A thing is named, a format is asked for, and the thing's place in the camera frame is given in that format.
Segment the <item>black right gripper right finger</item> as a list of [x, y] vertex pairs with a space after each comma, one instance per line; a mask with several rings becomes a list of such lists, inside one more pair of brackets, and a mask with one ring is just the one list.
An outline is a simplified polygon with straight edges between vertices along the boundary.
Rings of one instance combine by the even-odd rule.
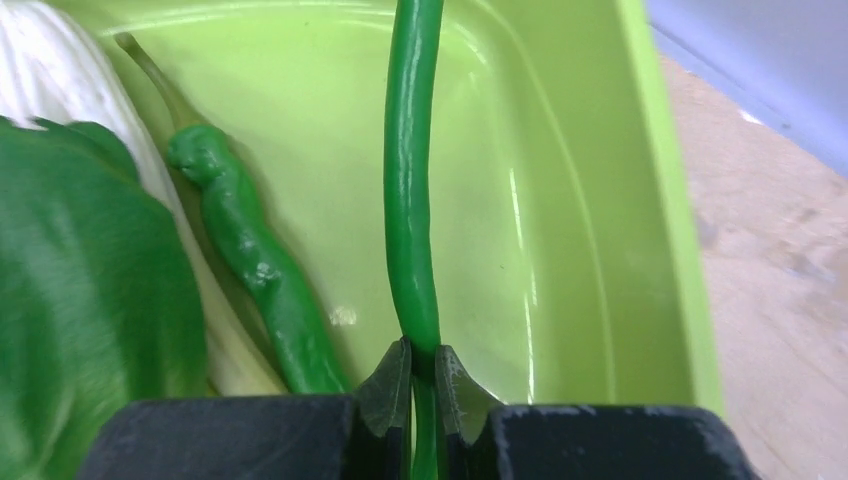
[[504, 404], [435, 355], [442, 479], [756, 479], [714, 413], [669, 405]]

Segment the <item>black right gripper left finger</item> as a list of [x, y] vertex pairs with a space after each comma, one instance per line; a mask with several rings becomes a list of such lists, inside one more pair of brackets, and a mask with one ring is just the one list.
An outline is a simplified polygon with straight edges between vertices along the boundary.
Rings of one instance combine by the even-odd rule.
[[139, 401], [101, 429], [79, 479], [406, 479], [411, 363], [393, 342], [352, 393]]

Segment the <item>green plastic tray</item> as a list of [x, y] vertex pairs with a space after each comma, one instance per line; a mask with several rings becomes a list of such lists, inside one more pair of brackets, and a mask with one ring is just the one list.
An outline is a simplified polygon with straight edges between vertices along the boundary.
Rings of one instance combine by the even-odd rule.
[[[155, 141], [129, 30], [235, 141], [353, 381], [400, 334], [382, 142], [391, 1], [64, 1]], [[638, 1], [449, 1], [429, 163], [442, 339], [514, 403], [723, 399], [668, 94]]]

